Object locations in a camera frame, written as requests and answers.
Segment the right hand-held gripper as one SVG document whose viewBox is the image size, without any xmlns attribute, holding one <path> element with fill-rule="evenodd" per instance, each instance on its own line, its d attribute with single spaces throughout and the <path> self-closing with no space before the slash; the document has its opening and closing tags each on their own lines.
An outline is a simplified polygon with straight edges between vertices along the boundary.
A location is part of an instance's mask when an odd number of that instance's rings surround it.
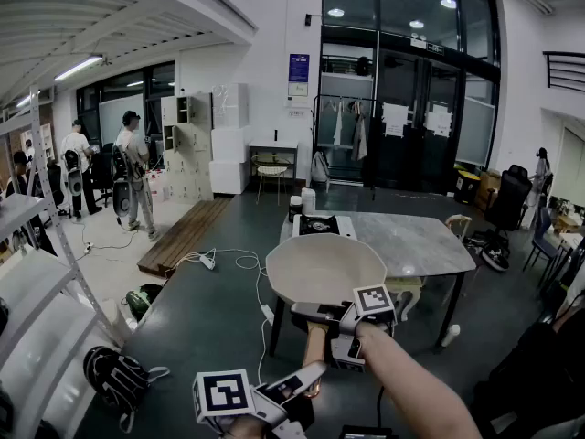
<svg viewBox="0 0 585 439">
<path fill-rule="evenodd" d="M 353 295 L 352 302 L 342 305 L 294 303 L 291 312 L 309 322 L 336 326 L 336 336 L 331 339 L 331 354 L 335 366 L 338 369 L 364 372 L 365 360 L 357 326 L 366 322 L 392 336 L 396 325 L 396 311 L 384 284 L 355 288 Z"/>
</svg>

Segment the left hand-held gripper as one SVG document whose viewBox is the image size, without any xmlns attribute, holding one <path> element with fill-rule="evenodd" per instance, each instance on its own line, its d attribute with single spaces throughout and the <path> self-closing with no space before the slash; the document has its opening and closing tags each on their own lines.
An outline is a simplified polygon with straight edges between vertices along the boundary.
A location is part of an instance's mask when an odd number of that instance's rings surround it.
<svg viewBox="0 0 585 439">
<path fill-rule="evenodd" d="M 197 423 L 226 438 L 233 423 L 243 417 L 260 421 L 277 438 L 304 438 L 300 422 L 289 418 L 286 402 L 309 391 L 327 369 L 314 361 L 272 384 L 252 386 L 244 369 L 201 372 L 193 383 Z"/>
</svg>

